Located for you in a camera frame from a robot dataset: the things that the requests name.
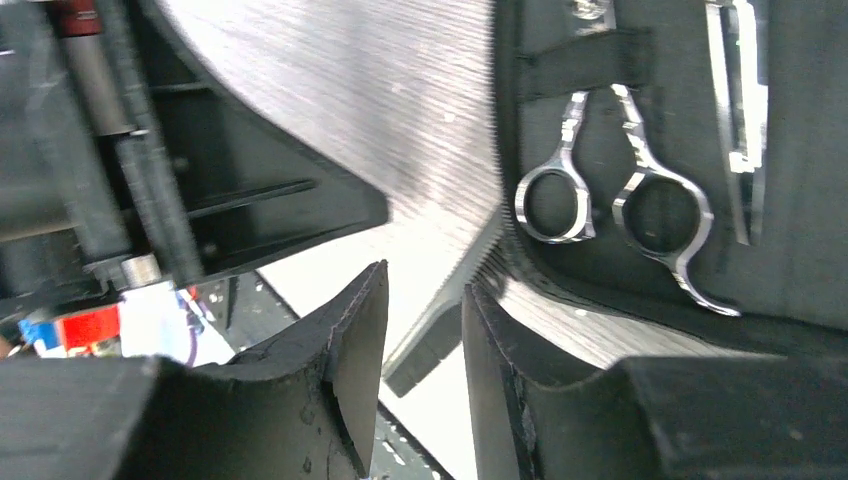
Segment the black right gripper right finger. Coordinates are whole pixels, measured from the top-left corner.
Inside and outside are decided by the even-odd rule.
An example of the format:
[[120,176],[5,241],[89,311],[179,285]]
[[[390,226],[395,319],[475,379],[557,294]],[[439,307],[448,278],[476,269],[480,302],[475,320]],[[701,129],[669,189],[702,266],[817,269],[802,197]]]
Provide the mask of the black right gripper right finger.
[[462,301],[482,479],[843,479],[843,358],[626,357],[599,369]]

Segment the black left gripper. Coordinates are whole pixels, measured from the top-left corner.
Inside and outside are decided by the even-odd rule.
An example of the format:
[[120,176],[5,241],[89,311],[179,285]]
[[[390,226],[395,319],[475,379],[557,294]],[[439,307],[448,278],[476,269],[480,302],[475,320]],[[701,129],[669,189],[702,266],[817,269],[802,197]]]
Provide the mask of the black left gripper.
[[388,217],[225,87],[159,2],[2,3],[3,317],[237,275]]

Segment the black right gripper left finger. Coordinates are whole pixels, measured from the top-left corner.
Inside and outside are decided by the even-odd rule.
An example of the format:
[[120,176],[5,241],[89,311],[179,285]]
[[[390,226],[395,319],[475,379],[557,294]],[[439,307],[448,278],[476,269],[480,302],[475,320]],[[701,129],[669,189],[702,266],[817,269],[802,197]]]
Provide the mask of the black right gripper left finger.
[[362,479],[374,447],[388,266],[223,365],[1,364],[5,479]]

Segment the black hair comb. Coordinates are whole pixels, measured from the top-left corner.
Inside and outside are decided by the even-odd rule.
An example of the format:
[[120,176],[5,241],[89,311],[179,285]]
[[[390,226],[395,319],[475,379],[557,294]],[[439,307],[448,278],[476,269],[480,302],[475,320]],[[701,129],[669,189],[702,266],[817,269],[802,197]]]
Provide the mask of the black hair comb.
[[502,217],[495,210],[382,367],[382,377],[398,397],[407,395],[461,343],[464,287],[479,283],[500,298],[509,273],[499,247]]

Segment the black zip tool case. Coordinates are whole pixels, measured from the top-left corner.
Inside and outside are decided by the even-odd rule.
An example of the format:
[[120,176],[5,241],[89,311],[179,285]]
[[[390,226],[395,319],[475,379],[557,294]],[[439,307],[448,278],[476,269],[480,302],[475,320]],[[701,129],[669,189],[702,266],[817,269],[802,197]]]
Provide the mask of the black zip tool case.
[[506,255],[556,301],[847,352],[847,5],[499,1]]

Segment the silver thinning scissors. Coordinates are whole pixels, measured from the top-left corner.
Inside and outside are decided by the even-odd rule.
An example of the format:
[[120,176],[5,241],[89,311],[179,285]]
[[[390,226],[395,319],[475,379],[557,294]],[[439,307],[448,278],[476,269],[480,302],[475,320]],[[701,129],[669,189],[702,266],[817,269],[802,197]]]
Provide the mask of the silver thinning scissors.
[[529,277],[644,319],[743,307],[705,1],[501,1],[497,146]]

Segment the silver hair scissors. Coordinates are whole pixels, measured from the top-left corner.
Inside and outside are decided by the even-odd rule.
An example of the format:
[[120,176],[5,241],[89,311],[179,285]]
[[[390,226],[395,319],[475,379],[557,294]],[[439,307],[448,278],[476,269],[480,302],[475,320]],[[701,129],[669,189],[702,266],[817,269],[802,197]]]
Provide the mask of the silver hair scissors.
[[706,28],[717,125],[736,240],[763,231],[768,130],[766,1],[707,1]]

